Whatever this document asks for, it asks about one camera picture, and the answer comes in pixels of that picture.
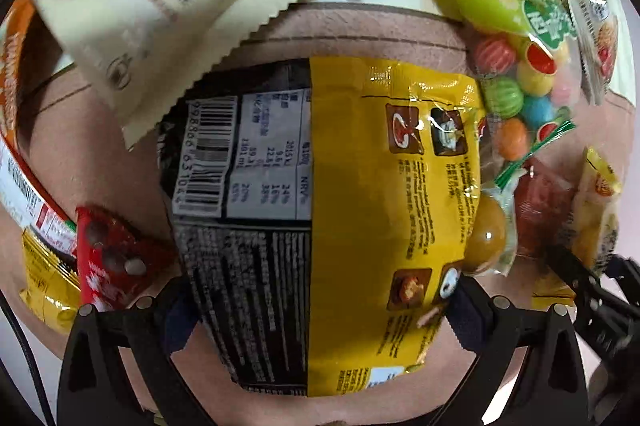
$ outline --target red candy ball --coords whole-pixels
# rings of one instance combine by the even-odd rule
[[[474,50],[474,62],[480,74],[504,74],[516,63],[516,51],[503,36],[489,36]]]

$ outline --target orange candy ball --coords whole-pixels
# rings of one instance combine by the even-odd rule
[[[507,161],[517,161],[529,151],[529,133],[525,124],[512,117],[504,121],[495,136],[498,153]]]

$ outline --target barcode number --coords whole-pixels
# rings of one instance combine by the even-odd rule
[[[237,107],[235,96],[189,102],[174,212],[220,216]]]
[[[9,175],[14,180],[16,186],[20,188],[22,195],[24,195],[25,199],[31,208],[36,207],[36,204],[40,201],[40,197],[33,190],[33,188],[29,185],[27,180],[22,176],[22,172],[20,168],[15,162],[15,159],[11,157],[11,154],[7,155],[9,161],[7,162],[7,170],[9,171]]]

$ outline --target metal screw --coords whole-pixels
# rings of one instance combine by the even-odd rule
[[[567,313],[566,307],[561,303],[556,303],[554,305],[554,312],[559,316],[565,316]]]
[[[498,309],[508,309],[511,306],[511,302],[504,296],[496,296],[494,298],[494,305]]]
[[[150,296],[143,296],[142,298],[139,298],[138,301],[136,301],[136,307],[139,309],[148,309],[149,307],[151,307],[151,305],[153,305],[153,303],[153,298],[151,298]]]
[[[80,314],[81,316],[89,316],[89,314],[91,314],[93,310],[94,310],[94,306],[93,305],[91,305],[90,303],[85,303],[78,310],[78,314]]]

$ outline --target red package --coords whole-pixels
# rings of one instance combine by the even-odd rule
[[[123,309],[177,258],[167,243],[140,237],[96,207],[77,207],[78,277],[82,304]]]
[[[518,254],[539,257],[567,219],[575,188],[539,159],[528,159],[515,191]]]

